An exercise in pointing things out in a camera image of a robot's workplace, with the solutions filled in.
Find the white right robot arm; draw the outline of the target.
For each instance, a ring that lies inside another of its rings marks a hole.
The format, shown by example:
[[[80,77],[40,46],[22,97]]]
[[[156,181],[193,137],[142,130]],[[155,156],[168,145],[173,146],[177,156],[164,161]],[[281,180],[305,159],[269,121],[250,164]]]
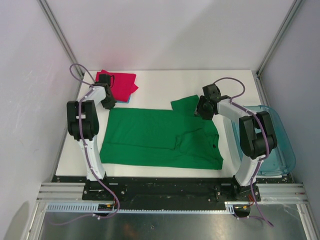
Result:
[[[262,162],[278,145],[276,132],[269,112],[255,112],[231,101],[227,96],[213,99],[200,96],[195,115],[212,120],[221,115],[238,123],[239,142],[243,152],[240,167],[232,177],[231,196],[242,201],[256,181]]]

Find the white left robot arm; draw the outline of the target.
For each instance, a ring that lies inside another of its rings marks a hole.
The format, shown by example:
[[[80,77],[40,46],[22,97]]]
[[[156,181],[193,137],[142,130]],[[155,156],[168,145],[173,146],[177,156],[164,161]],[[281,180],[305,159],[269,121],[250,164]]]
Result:
[[[97,105],[101,104],[104,109],[111,110],[116,102],[109,84],[95,83],[80,100],[68,101],[66,104],[68,133],[81,149],[89,181],[103,180],[106,175],[98,149],[100,124]]]

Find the green t shirt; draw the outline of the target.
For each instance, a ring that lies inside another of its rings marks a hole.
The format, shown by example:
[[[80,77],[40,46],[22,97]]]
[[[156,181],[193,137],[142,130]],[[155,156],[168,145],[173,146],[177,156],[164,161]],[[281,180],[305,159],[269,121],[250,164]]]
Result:
[[[171,109],[113,108],[100,150],[103,164],[221,170],[219,133],[195,115],[197,95]]]

